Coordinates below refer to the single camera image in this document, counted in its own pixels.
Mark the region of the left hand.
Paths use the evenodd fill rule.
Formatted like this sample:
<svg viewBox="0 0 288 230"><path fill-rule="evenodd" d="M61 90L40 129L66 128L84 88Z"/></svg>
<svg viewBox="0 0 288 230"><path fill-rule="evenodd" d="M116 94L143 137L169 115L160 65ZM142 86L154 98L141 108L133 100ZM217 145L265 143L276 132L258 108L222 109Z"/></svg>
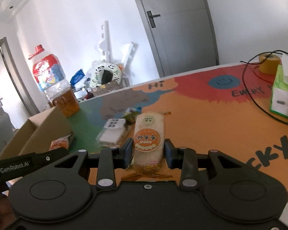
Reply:
<svg viewBox="0 0 288 230"><path fill-rule="evenodd" d="M5 194L0 193L0 229L5 229L15 220L10 202Z"/></svg>

